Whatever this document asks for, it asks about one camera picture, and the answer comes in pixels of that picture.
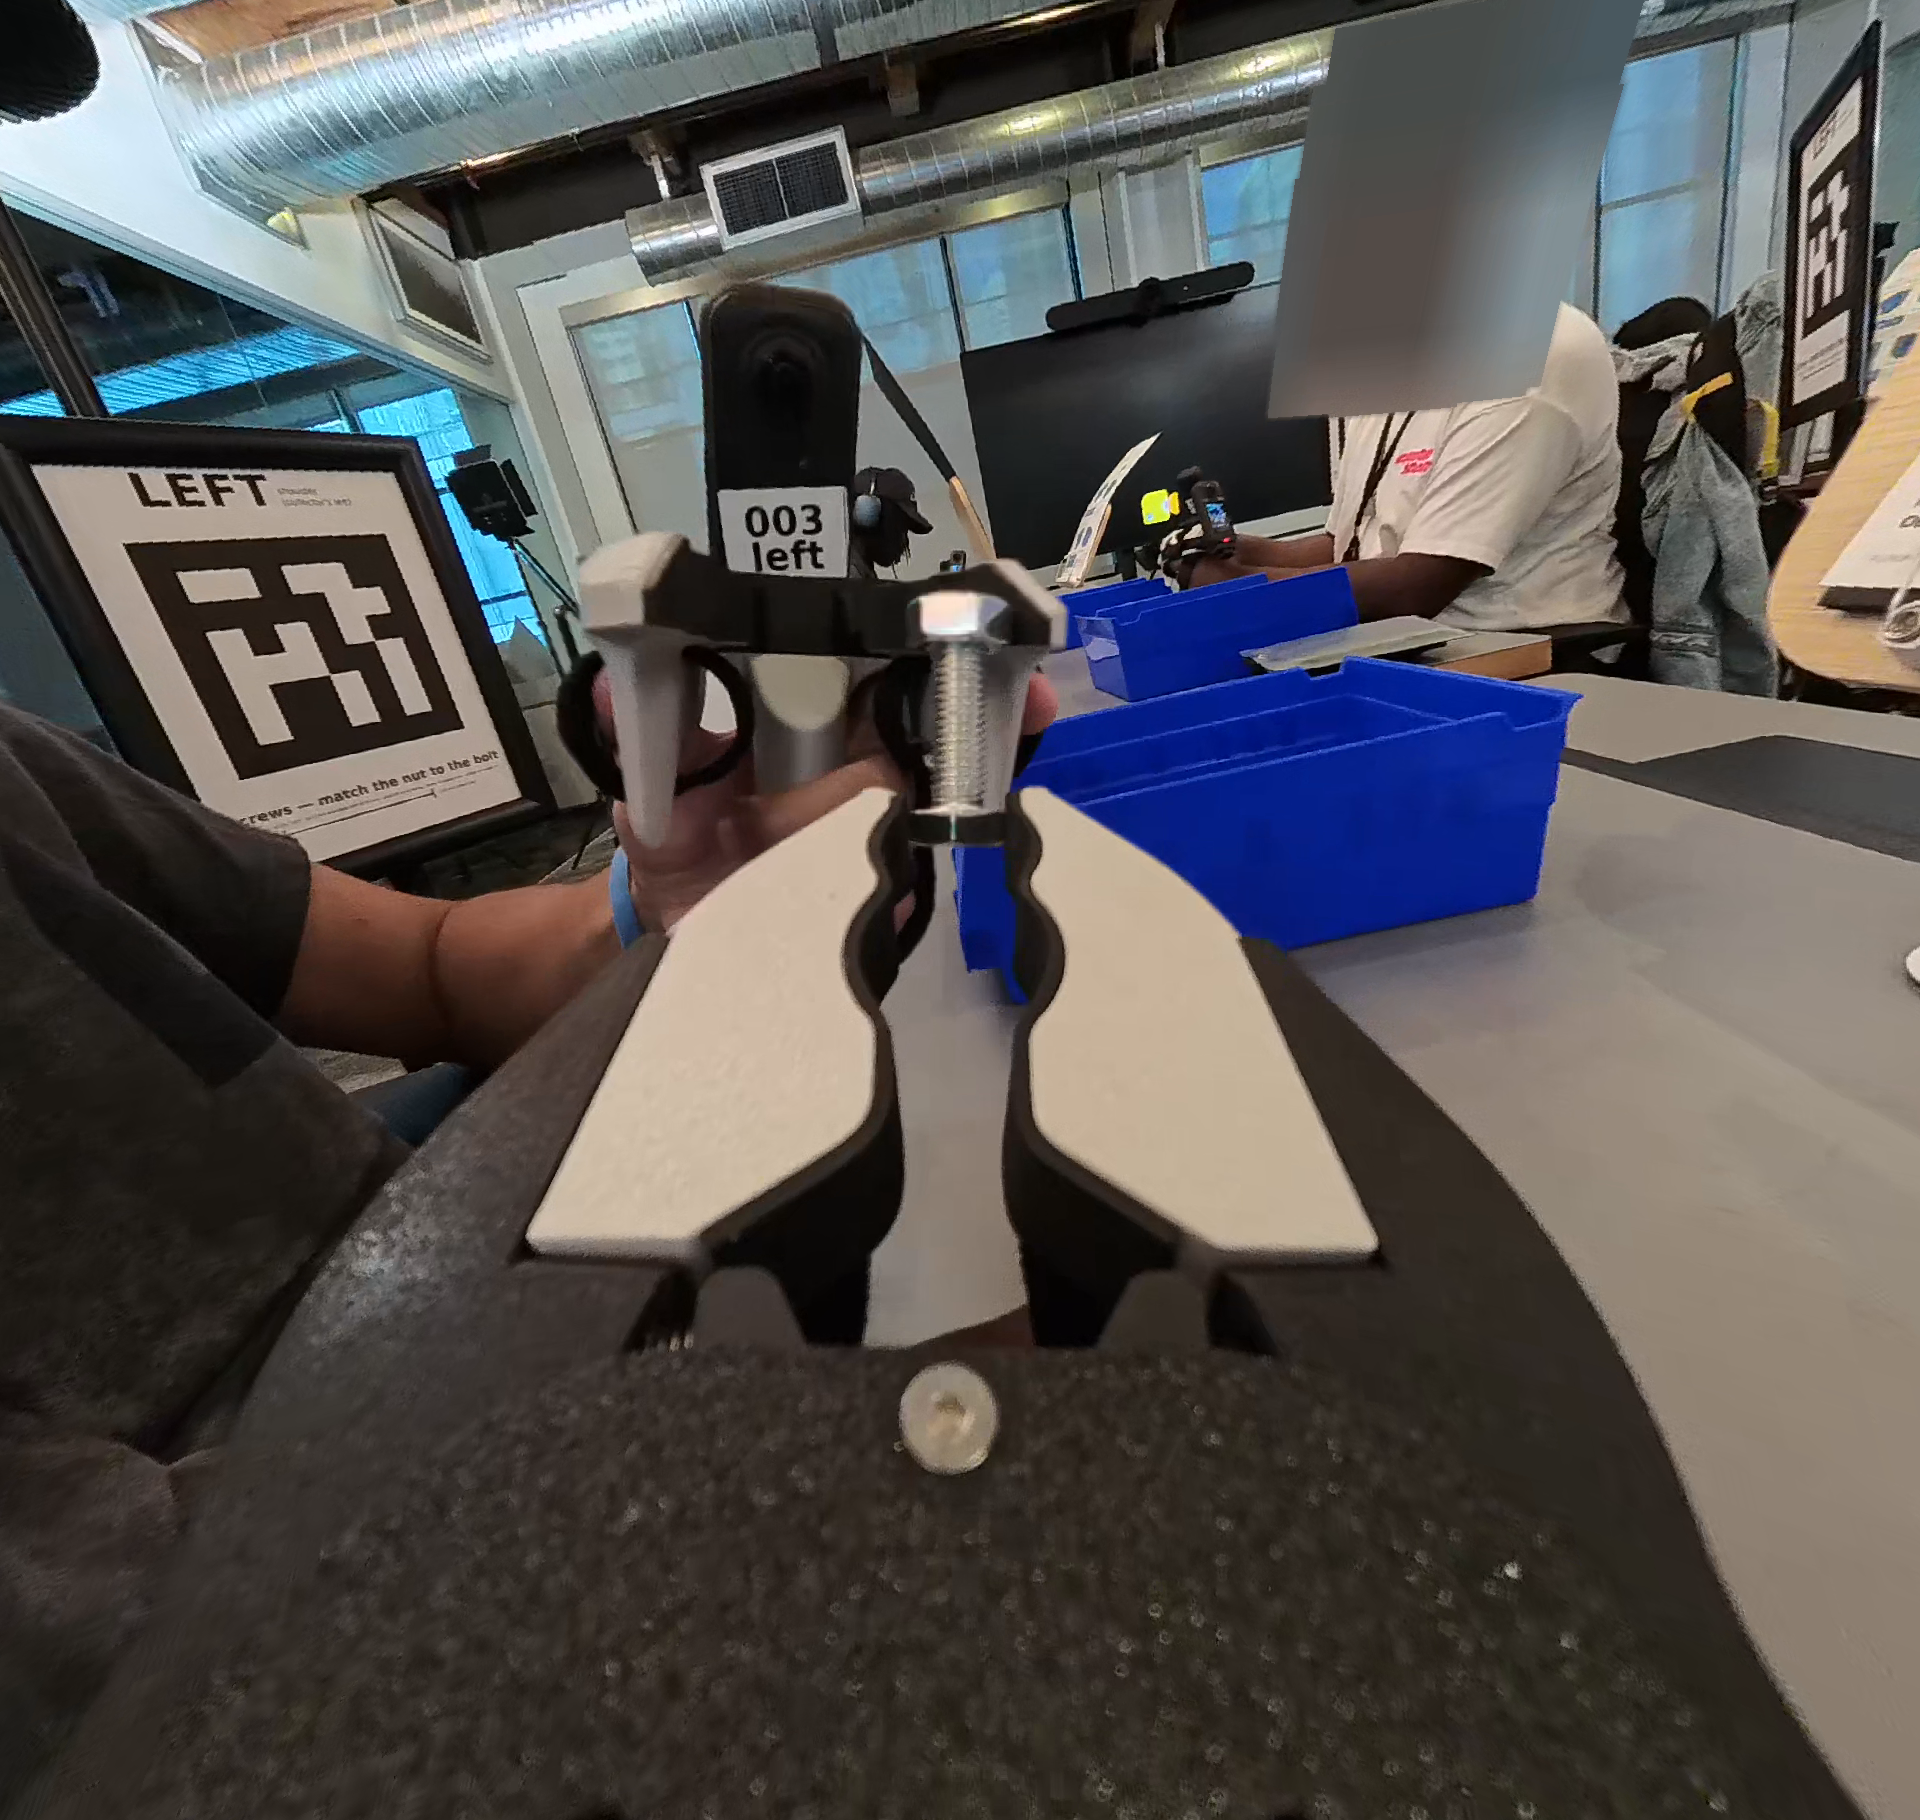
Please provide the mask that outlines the person's left forearm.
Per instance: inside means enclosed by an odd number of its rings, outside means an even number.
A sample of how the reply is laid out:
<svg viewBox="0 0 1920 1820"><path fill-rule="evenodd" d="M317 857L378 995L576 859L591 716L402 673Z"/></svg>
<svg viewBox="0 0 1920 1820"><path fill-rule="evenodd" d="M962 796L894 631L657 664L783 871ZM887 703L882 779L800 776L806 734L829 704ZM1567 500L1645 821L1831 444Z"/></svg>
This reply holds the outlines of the person's left forearm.
<svg viewBox="0 0 1920 1820"><path fill-rule="evenodd" d="M605 880L428 900L314 867L275 1028L405 1070L492 1070L616 957Z"/></svg>

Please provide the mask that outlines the framed marker poster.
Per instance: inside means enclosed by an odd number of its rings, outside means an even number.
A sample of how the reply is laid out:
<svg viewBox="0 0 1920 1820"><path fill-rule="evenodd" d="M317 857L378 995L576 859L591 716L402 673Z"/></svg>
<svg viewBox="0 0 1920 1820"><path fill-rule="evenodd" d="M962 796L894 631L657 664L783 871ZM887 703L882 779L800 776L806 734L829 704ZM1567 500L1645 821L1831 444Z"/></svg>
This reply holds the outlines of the framed marker poster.
<svg viewBox="0 0 1920 1820"><path fill-rule="evenodd" d="M3 538L113 750L358 876L555 810L420 444L3 417Z"/></svg>

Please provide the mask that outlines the black-and-white marker sign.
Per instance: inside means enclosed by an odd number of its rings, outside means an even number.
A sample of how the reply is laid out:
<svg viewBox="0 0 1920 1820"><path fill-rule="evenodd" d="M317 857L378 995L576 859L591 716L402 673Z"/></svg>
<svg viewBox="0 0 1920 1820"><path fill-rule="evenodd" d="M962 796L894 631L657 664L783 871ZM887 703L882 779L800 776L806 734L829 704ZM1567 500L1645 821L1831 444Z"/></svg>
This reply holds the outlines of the black-and-white marker sign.
<svg viewBox="0 0 1920 1820"><path fill-rule="evenodd" d="M1867 22L1786 148L1783 428L1863 393L1875 295L1873 192L1882 27Z"/></svg>

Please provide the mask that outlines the black office chair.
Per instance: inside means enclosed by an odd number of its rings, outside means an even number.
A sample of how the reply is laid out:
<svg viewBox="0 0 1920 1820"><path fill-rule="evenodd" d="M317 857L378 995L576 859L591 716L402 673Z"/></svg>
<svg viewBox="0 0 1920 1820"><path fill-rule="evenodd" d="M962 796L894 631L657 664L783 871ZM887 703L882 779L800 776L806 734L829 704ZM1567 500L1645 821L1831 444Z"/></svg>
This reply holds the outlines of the black office chair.
<svg viewBox="0 0 1920 1820"><path fill-rule="evenodd" d="M1645 673L1645 600L1651 561L1640 538L1640 471L1651 436L1667 408L1680 405L1697 425L1732 459L1759 502L1774 464L1778 417L1745 385L1745 355L1778 351L1778 298L1770 280L1751 287L1729 314L1710 318L1697 298L1666 298L1613 334L1613 374L1620 383L1620 497L1613 506L1613 557L1622 569L1625 613L1639 642L1622 659L1634 678Z"/></svg>

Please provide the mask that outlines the black video bar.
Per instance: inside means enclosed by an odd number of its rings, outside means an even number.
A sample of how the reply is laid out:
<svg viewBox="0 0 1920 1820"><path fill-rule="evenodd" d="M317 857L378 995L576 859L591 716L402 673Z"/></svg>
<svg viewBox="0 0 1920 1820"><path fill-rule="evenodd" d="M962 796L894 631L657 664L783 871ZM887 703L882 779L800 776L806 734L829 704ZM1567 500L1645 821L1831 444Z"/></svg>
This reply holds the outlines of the black video bar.
<svg viewBox="0 0 1920 1820"><path fill-rule="evenodd" d="M1217 269L1178 276L1148 276L1133 287L1108 295L1062 301L1045 311L1045 332L1054 337L1087 334L1105 326L1146 326L1173 314L1221 306L1250 287L1253 264L1234 261Z"/></svg>

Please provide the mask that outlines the black television screen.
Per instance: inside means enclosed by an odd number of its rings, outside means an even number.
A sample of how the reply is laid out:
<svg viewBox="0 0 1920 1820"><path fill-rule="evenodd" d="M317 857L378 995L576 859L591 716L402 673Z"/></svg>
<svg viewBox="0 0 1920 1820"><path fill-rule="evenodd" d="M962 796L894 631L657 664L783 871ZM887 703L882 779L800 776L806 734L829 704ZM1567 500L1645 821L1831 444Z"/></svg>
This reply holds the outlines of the black television screen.
<svg viewBox="0 0 1920 1820"><path fill-rule="evenodd" d="M1165 523L1143 504L1197 469L1236 523L1328 504L1320 417L1268 417L1274 287L1140 324L1041 334L962 355L980 464L980 513L997 557L1031 569L1067 558L1083 510L1143 439L1112 497L1101 551L1136 551Z"/></svg>

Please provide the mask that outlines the wooden stand board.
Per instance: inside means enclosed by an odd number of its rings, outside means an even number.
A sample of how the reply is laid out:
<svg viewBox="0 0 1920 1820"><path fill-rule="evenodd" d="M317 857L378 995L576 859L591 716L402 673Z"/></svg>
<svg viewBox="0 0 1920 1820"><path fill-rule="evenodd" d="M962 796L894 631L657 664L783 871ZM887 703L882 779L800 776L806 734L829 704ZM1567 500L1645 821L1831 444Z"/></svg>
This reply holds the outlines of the wooden stand board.
<svg viewBox="0 0 1920 1820"><path fill-rule="evenodd" d="M1778 657L1805 678L1916 699L1916 669L1880 642L1873 616L1820 605L1823 578L1916 460L1916 353L1884 374L1861 428L1786 543L1767 592Z"/></svg>
<svg viewBox="0 0 1920 1820"><path fill-rule="evenodd" d="M918 443L922 459L930 460L933 469L938 471L938 477L948 489L948 502L953 506L953 515L957 517L957 523L972 546L972 557L980 561L997 561L998 557L997 557L993 540L985 529L985 520L980 517L980 510L972 504L972 497L962 479L957 464L953 464L948 459L948 451L941 448L938 436L920 414L920 408L899 385L899 376L887 368L887 363L880 357L878 345L865 334L861 334L861 351L864 351L865 363L872 368L875 387L887 401L887 408L894 410L899 422L906 428L906 433Z"/></svg>

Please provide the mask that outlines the person's left hand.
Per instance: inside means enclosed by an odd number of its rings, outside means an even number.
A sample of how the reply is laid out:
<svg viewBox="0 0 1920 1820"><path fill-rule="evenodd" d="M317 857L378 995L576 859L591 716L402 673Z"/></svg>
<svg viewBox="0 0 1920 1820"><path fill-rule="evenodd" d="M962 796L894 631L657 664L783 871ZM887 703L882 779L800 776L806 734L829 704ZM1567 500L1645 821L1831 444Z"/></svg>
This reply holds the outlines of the person's left hand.
<svg viewBox="0 0 1920 1820"><path fill-rule="evenodd" d="M846 760L823 779L765 791L756 760L744 757L716 780L674 799L674 815L660 848L641 848L620 799L612 802L616 848L630 857L630 886L647 934L677 928L734 872L765 852L829 818L846 802L887 791L901 796L911 779L894 760L906 749L891 723L882 678L864 680L850 695Z"/></svg>

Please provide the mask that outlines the denim jacket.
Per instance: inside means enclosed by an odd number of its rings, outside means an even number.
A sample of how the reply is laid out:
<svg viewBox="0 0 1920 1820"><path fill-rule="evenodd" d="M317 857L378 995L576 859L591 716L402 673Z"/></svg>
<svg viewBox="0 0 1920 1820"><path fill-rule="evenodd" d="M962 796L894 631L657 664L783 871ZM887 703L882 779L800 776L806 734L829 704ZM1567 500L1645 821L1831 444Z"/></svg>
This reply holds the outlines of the denim jacket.
<svg viewBox="0 0 1920 1820"><path fill-rule="evenodd" d="M1680 405L1667 408L1640 471L1648 680L1774 699L1778 657L1764 624L1759 502Z"/></svg>

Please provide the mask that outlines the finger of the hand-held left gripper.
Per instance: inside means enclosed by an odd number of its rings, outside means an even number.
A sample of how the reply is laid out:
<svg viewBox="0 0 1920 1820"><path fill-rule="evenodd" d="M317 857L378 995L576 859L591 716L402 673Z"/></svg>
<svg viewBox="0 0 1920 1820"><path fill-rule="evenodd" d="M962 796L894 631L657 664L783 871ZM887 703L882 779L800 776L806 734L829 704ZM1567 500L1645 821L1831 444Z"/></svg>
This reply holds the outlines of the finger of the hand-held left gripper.
<svg viewBox="0 0 1920 1820"><path fill-rule="evenodd" d="M576 586L581 626L609 680L622 808L641 848L660 848L669 835L688 730L688 635L660 608L660 586L685 557L679 535L637 535L593 552Z"/></svg>
<svg viewBox="0 0 1920 1820"><path fill-rule="evenodd" d="M1021 772L1024 750L1037 743L1045 727L1045 722L1035 716L1035 680L1040 678L1041 664L1067 642L1063 605L1021 563L989 561L966 569L948 569L911 586L882 586L880 659L886 664L882 688L887 696L882 710L891 712L891 723L906 741L906 749L894 753L899 768L911 779L909 789L901 795L906 802L915 802L915 789L925 784L925 746L930 733L929 657L909 631L909 609L922 593L962 589L998 596L1003 603L1003 617L998 624L1002 638L993 646L1002 647L1002 680L1006 684L1010 699L1021 716L1012 779Z"/></svg>

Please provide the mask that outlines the printed instruction sheet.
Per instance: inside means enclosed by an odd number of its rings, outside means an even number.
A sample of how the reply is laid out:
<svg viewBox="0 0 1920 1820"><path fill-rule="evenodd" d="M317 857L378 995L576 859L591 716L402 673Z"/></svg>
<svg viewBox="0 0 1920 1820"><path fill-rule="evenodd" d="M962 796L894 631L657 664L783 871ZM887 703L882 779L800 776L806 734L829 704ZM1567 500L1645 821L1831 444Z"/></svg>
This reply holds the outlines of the printed instruction sheet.
<svg viewBox="0 0 1920 1820"><path fill-rule="evenodd" d="M1158 433L1148 433L1146 439L1133 443L1117 464L1105 474L1101 486L1091 494L1078 529L1073 535L1068 551L1058 563L1058 574L1051 582L1051 592L1063 593L1063 592L1078 592L1086 586L1093 557L1105 540L1105 531L1112 517L1112 502L1121 486L1128 479L1128 474L1136 469L1136 464L1150 452L1150 448L1158 443Z"/></svg>
<svg viewBox="0 0 1920 1820"><path fill-rule="evenodd" d="M1882 616L1916 574L1916 459L1823 574L1816 605Z"/></svg>

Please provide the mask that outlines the thick silver bolt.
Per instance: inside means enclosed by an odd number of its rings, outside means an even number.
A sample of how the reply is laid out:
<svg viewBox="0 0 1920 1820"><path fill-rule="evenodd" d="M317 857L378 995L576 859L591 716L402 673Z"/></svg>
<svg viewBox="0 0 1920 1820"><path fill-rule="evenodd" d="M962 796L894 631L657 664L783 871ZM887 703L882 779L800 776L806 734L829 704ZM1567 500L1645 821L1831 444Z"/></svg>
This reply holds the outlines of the thick silver bolt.
<svg viewBox="0 0 1920 1820"><path fill-rule="evenodd" d="M920 846L997 848L1012 789L1021 716L1002 680L1002 647L983 635L929 647L925 784L906 827Z"/></svg>

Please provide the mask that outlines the ceiling air vent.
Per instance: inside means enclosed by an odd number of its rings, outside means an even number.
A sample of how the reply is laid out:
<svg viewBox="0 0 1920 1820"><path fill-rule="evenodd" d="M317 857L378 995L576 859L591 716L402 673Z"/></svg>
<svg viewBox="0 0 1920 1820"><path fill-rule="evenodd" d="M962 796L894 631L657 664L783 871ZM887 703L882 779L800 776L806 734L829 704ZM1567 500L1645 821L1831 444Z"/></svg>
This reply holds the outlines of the ceiling air vent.
<svg viewBox="0 0 1920 1820"><path fill-rule="evenodd" d="M702 181L725 252L757 249L864 213L844 127L708 160Z"/></svg>

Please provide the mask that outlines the blue plastic bin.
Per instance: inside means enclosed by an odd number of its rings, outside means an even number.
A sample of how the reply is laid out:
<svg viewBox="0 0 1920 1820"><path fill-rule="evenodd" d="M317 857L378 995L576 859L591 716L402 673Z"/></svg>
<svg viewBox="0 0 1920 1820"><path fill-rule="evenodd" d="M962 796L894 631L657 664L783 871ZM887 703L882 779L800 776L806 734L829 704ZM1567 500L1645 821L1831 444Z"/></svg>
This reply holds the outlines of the blue plastic bin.
<svg viewBox="0 0 1920 1820"><path fill-rule="evenodd" d="M1530 903L1576 695L1400 661L1058 719L1018 784L1284 952Z"/></svg>
<svg viewBox="0 0 1920 1820"><path fill-rule="evenodd" d="M1067 646L1083 650L1093 691L1121 704L1236 680L1258 650L1360 624L1346 567L1204 589L1131 581L1068 593L1063 608Z"/></svg>

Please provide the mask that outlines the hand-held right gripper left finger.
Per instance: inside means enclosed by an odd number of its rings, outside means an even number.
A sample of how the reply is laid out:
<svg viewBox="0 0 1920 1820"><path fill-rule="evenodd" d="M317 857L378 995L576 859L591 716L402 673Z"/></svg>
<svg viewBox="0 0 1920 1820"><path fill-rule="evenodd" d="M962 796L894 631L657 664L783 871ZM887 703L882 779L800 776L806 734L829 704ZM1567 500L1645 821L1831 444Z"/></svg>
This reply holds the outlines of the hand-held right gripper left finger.
<svg viewBox="0 0 1920 1820"><path fill-rule="evenodd" d="M859 791L677 924L530 1215L530 1257L765 1270L813 1343L864 1342L905 1197L880 1012L901 825L894 791Z"/></svg>

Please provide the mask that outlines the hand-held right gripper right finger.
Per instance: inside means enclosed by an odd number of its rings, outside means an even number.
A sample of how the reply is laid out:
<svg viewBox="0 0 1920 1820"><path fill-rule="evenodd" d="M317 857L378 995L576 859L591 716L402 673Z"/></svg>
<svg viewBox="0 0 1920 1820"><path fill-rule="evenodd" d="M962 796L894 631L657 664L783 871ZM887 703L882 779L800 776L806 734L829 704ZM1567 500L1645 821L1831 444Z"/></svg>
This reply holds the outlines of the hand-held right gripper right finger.
<svg viewBox="0 0 1920 1820"><path fill-rule="evenodd" d="M1257 952L1165 861L1048 789L1006 808L1026 1009L1002 1201L1040 1346L1278 1343L1284 1290L1377 1284L1377 1227Z"/></svg>

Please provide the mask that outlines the grey desk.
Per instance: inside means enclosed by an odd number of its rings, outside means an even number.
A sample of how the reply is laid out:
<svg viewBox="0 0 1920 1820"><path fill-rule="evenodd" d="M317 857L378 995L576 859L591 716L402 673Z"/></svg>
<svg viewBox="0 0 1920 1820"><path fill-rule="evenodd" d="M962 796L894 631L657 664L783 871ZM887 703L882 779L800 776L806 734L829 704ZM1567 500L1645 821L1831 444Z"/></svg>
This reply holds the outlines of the grey desk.
<svg viewBox="0 0 1920 1820"><path fill-rule="evenodd" d="M1916 1815L1916 865L1625 772L1916 722L1564 680L1541 888L1296 964L1498 1165L1873 1817Z"/></svg>

